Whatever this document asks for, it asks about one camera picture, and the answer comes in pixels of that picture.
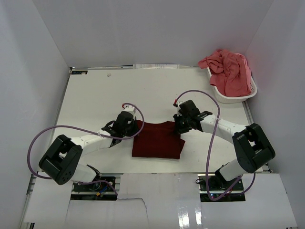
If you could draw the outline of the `dark red t-shirt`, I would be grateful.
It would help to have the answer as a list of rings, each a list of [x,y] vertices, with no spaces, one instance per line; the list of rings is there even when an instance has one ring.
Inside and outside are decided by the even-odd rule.
[[[180,159],[185,141],[175,131],[175,122],[159,124],[137,121],[142,131],[133,139],[132,157]]]

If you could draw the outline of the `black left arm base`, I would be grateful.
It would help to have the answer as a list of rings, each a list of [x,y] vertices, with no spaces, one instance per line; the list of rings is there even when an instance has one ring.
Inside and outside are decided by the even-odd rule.
[[[77,182],[73,183],[71,200],[86,200],[86,201],[115,201],[117,195],[110,187],[115,188],[116,177],[106,176],[100,177],[105,182],[99,182],[89,185],[81,185]]]

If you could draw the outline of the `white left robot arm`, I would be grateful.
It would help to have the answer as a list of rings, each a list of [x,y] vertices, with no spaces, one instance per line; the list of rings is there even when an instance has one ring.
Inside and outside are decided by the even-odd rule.
[[[39,161],[39,168],[58,185],[74,181],[84,183],[89,190],[98,189],[101,173],[91,165],[80,164],[79,160],[84,155],[111,148],[139,133],[137,108],[132,104],[123,104],[122,107],[116,120],[108,122],[97,133],[89,132],[72,138],[57,136]]]

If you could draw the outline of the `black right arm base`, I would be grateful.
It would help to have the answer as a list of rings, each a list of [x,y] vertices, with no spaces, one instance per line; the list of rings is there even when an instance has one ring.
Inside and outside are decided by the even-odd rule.
[[[219,197],[222,193],[224,193],[230,185],[235,181],[235,179],[221,183],[219,184],[214,176],[209,177],[209,190],[210,190],[210,196],[211,198],[217,198]],[[206,182],[205,182],[205,176],[199,176],[196,181],[196,184],[199,185],[199,190],[200,190],[200,199],[201,202],[212,202],[210,198],[208,197],[207,194],[207,189],[206,189]],[[245,199],[245,194],[240,194],[241,192],[244,191],[244,185],[242,180],[240,179],[226,194],[224,197],[222,197],[218,202],[244,202],[246,201]]]

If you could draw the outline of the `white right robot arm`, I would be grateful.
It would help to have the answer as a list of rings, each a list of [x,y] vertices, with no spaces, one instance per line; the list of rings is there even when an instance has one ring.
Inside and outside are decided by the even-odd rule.
[[[198,130],[215,135],[234,146],[236,159],[221,166],[209,181],[220,190],[227,190],[235,178],[254,173],[275,157],[275,151],[258,124],[248,126],[217,118],[211,112],[200,112],[192,100],[175,102],[175,130],[184,134]]]

